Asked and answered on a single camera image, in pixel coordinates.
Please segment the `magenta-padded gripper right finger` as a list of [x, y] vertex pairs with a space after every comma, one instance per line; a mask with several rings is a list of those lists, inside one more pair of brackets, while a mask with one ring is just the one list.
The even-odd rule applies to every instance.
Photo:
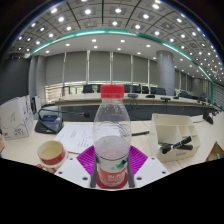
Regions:
[[130, 147], [128, 165], [128, 185], [130, 188], [146, 186], [168, 174], [167, 169], [156, 157], [148, 157], [134, 146]]

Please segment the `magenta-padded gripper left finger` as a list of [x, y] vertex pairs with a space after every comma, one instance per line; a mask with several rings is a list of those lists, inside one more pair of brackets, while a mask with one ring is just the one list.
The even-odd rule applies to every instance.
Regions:
[[97, 167], [94, 147], [90, 146], [76, 158], [68, 158], [55, 175], [84, 188], [95, 188]]

